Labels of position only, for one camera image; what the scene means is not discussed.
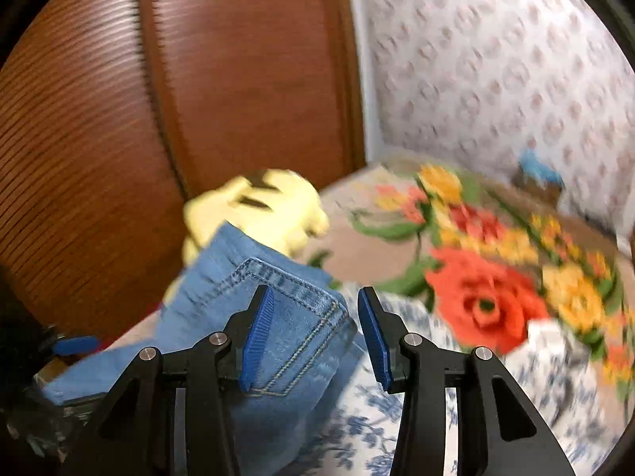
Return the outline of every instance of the blue jeans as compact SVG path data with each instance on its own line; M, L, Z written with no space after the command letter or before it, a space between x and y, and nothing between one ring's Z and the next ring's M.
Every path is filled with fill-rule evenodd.
M259 284L275 294L266 349L249 395L230 395L236 455L244 476L272 475L293 461L328 418L363 354L331 277L256 243L225 223L184 274L154 337L73 365L44 392L53 402L107 392L147 345L168 353L222 330Z

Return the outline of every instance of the metal pin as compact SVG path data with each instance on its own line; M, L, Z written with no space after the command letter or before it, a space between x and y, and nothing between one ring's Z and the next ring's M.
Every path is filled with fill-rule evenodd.
M141 358L144 362L148 362L156 355L157 349L155 349L154 347L144 347L139 353L139 358Z
M227 335L220 331L214 332L210 335L210 343L212 345L223 345L227 341Z
M484 361L487 361L487 360L491 360L491 357L494 355L491 353L491 351L487 347L477 347L476 356Z
M403 337L403 341L408 345L416 347L417 345L421 345L423 343L423 338L421 338L421 336L419 336L416 332L409 332Z

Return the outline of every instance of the yellow flower pattern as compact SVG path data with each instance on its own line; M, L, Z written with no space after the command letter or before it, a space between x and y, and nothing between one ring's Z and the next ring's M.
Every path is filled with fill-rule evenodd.
M566 250L574 261L580 259L580 256L582 255L582 249L580 249L577 245L569 245Z
M604 330L611 336L621 336L624 327L635 324L635 311L628 308L618 315L607 317L604 321Z
M550 251L556 248L556 238L552 235L543 233L541 235L541 242L542 242L542 245Z
M433 209L439 224L441 243L445 247L461 247L482 255L498 256L512 265L538 264L538 251L529 241L529 236L524 229L511 228L500 241L480 242L456 228L448 215L446 206L433 203Z
M602 297L578 265L544 267L542 283L547 301L572 329L589 332L604 323Z
M545 219L545 230L547 231L549 235L560 234L561 232L560 222L558 222L558 220L556 220L552 216L547 216Z
M602 365L602 378L605 383L612 385L617 384L619 381L628 381L631 378L631 368L605 362Z
M395 193L393 195L377 195L375 203L384 211L399 211L401 206L408 201L408 196Z
M537 215L537 214L532 214L531 215L531 226L534 229L536 229L537 231L542 229L542 217Z
M591 265L596 277L600 279L609 279L611 277L611 269L609 268L606 258L602 252L588 252L587 262Z
M419 179L429 194L436 194L445 203L461 202L461 179L442 166L422 166Z

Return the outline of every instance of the wooden door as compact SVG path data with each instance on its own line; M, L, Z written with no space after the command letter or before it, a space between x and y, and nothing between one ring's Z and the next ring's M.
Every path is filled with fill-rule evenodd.
M113 338L178 273L188 198L362 165L347 1L49 1L0 70L0 263L36 318Z

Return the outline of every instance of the blue object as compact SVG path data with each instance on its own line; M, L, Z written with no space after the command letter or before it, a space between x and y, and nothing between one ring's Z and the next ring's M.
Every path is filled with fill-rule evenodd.
M107 392L142 348L153 345L163 353L190 348L223 330L231 315L248 307L258 285L266 284L273 303L260 366L249 394L228 393L225 404L241 473L272 475L319 430L363 355L352 344L357 328L344 298L328 287L329 274L297 264L230 224L182 275L152 338L88 357L44 392L55 403ZM248 363L256 351L249 349Z
M554 182L563 186L562 177L558 172L541 163L533 150L525 150L520 158L520 166L525 176L538 182Z
M370 307L364 292L360 292L358 298L358 314L360 315L360 324L364 331L364 340L366 340L370 363L373 365L373 372L377 381L382 384L383 390L387 392L393 383L388 347L383 340L379 324L377 324L375 312Z
M99 349L99 340L94 336L78 336L76 338L62 338L53 345L53 354L71 356L74 354L88 354Z
M242 348L242 370L238 378L238 386L245 393L249 392L253 380L256 378L262 355L265 352L273 317L274 292L271 288L267 288Z

